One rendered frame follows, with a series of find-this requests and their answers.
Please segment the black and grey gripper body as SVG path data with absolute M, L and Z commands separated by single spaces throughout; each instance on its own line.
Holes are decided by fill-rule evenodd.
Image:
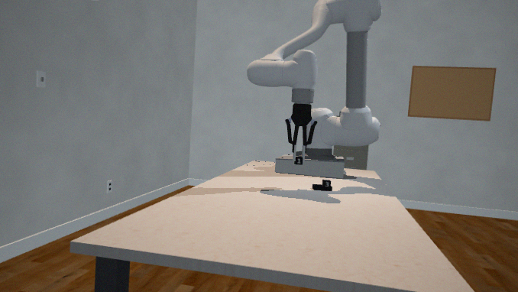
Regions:
M 293 104 L 293 114 L 291 115 L 291 119 L 293 123 L 296 125 L 297 119 L 300 118 L 299 126 L 303 126 L 303 119 L 306 118 L 306 125 L 312 120 L 311 116 L 311 108 L 310 104 Z M 301 113 L 307 112 L 307 113 Z

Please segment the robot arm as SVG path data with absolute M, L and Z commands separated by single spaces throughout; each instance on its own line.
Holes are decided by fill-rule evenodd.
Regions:
M 343 23 L 347 32 L 346 106 L 340 117 L 327 108 L 311 110 L 317 124 L 305 159 L 333 160 L 332 146 L 358 147 L 378 140 L 380 123 L 366 106 L 367 31 L 381 15 L 381 0 L 318 0 L 308 31 L 249 64 L 247 75 L 253 84 L 293 87 L 292 102 L 313 103 L 317 59 L 311 50 L 302 49 L 316 42 L 330 24 Z M 293 60 L 284 61 L 291 54 Z

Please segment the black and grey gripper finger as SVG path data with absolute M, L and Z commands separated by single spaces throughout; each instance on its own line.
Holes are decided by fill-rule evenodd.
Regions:
M 308 141 L 307 141 L 307 139 L 306 139 L 306 118 L 303 119 L 303 141 L 304 141 L 303 142 L 303 150 L 302 150 L 303 162 L 305 162 L 306 146 L 308 144 L 312 143 L 313 132 L 314 132 L 316 124 L 317 124 L 317 121 L 312 119 L 311 120 L 311 128 L 310 128 L 310 132 L 309 132 L 309 138 L 308 138 Z
M 293 145 L 293 150 L 292 150 L 292 152 L 293 152 L 293 161 L 296 161 L 296 140 L 297 140 L 297 135 L 298 135 L 298 131 L 299 131 L 300 118 L 297 119 L 297 122 L 296 122 L 296 125 L 295 125 L 295 131 L 294 131 L 293 140 L 292 140 L 291 126 L 290 126 L 291 120 L 292 120 L 291 118 L 288 118 L 288 119 L 285 120 L 285 122 L 287 124 L 288 142 Z

